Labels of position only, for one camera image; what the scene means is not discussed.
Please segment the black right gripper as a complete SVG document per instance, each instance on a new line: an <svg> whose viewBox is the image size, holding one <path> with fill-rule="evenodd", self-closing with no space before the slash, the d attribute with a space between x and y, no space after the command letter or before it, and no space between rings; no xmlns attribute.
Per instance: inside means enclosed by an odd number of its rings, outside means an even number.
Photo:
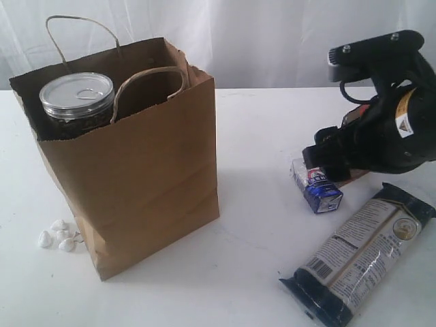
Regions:
<svg viewBox="0 0 436 327"><path fill-rule="evenodd" d="M434 161L435 92L400 87L352 122L319 130L302 158L330 181L349 180L351 169L402 174Z"/></svg>

